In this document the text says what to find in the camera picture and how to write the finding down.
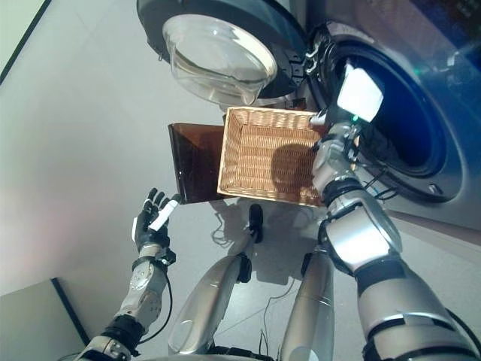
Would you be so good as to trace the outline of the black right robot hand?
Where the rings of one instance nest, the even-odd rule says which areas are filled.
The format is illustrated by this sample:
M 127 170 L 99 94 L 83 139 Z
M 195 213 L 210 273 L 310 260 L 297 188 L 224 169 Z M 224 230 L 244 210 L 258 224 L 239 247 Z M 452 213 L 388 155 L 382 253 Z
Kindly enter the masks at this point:
M 383 104 L 382 87 L 363 68 L 350 62 L 344 66 L 341 85 L 334 101 L 310 118 L 311 126 L 333 126 L 335 123 L 371 123 Z

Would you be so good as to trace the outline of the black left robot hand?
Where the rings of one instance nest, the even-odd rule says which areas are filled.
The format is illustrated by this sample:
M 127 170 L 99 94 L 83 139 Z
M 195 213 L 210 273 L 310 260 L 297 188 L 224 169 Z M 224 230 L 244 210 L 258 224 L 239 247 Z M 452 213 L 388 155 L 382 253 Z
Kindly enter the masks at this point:
M 174 194 L 168 198 L 156 188 L 148 192 L 140 213 L 132 223 L 132 240 L 139 253 L 146 246 L 153 244 L 161 248 L 170 246 L 168 220 L 180 203 L 180 194 Z

